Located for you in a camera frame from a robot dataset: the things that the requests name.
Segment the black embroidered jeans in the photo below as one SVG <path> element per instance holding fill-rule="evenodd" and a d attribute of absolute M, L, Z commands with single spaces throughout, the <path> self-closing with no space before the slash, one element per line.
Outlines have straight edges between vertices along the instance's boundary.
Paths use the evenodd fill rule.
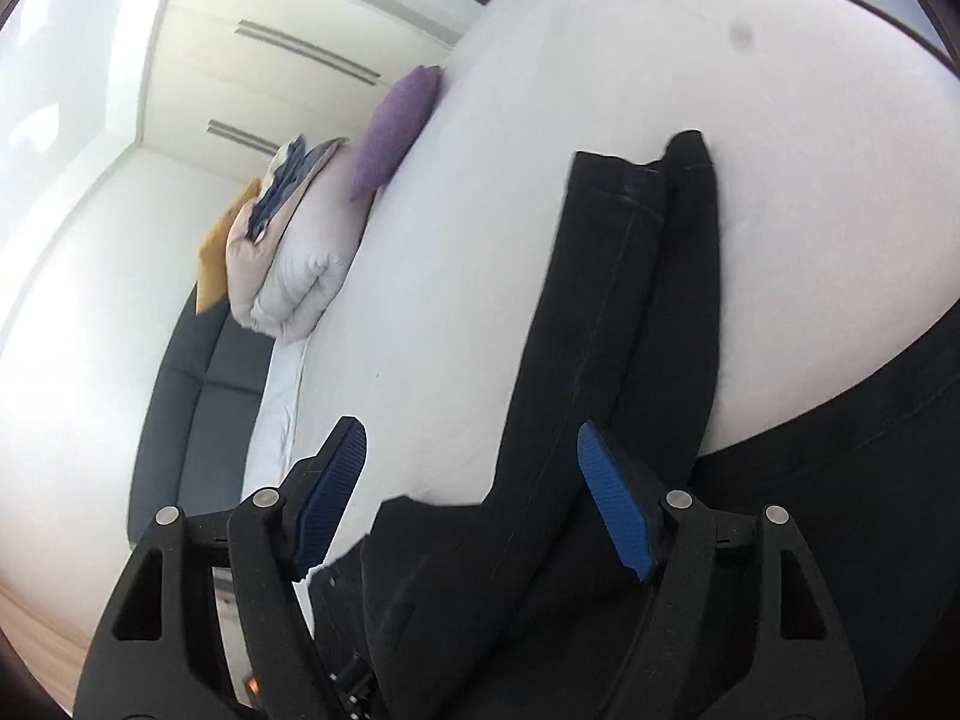
<path fill-rule="evenodd" d="M 712 454 L 715 168 L 574 158 L 477 505 L 399 497 L 311 585 L 366 718 L 952 718 L 958 319 L 844 394 Z M 667 554 L 617 556 L 578 465 L 592 421 L 646 463 Z"/>

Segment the folded blue grey cloth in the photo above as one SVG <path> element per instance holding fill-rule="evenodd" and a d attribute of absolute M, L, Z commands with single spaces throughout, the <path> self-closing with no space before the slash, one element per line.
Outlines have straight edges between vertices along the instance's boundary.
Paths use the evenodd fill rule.
<path fill-rule="evenodd" d="M 245 238 L 259 242 L 295 190 L 306 184 L 309 177 L 320 171 L 347 143 L 347 137 L 335 137 L 309 146 L 304 135 L 296 135 L 280 146 L 267 167 L 256 203 L 252 205 Z"/>

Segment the white bed mattress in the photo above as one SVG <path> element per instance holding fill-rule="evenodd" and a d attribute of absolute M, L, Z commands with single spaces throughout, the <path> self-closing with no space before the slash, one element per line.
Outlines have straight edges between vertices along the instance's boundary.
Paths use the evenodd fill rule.
<path fill-rule="evenodd" d="M 958 294 L 958 75 L 856 0 L 491 0 L 340 293 L 272 362 L 247 489 L 338 418 L 363 493 L 475 502 L 579 151 L 703 135 L 719 182 L 720 449 L 861 382 Z"/>

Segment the dark grey headboard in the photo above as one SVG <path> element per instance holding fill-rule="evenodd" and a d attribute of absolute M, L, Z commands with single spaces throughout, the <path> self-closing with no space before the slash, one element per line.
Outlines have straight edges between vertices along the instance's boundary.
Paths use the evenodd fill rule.
<path fill-rule="evenodd" d="M 226 301 L 199 314 L 189 296 L 151 392 L 128 498 L 132 543 L 156 512 L 235 507 L 274 340 L 235 322 Z"/>

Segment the mustard yellow pillow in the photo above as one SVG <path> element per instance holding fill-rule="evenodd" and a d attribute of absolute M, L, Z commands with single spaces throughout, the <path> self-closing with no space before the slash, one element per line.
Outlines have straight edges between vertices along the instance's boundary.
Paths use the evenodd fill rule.
<path fill-rule="evenodd" d="M 226 276 L 226 243 L 229 231 L 241 210 L 260 193 L 260 179 L 254 177 L 231 205 L 221 213 L 212 229 L 206 233 L 197 250 L 197 279 L 195 280 L 195 312 L 203 314 L 217 305 L 228 291 Z"/>

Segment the white wardrobe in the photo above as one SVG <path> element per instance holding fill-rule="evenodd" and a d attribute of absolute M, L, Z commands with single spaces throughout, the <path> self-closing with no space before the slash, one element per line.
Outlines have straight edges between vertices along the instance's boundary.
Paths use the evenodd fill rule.
<path fill-rule="evenodd" d="M 475 0 L 163 0 L 142 142 L 245 181 L 286 140 L 358 138 L 382 98 L 439 65 Z"/>

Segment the folded beige duvet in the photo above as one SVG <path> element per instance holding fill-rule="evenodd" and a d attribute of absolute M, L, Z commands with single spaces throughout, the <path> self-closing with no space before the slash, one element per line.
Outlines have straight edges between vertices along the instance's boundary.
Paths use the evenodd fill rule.
<path fill-rule="evenodd" d="M 353 199 L 359 148 L 339 146 L 304 177 L 268 223 L 262 238 L 245 237 L 245 202 L 226 239 L 226 289 L 241 327 L 281 343 L 309 337 L 334 300 L 358 252 L 373 197 Z"/>

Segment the purple cushion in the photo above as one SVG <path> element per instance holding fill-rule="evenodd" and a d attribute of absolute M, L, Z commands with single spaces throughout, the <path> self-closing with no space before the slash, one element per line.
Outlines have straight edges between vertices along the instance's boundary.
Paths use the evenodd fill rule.
<path fill-rule="evenodd" d="M 366 197 L 392 179 L 433 114 L 441 80 L 439 65 L 419 65 L 382 99 L 359 145 L 350 199 Z"/>

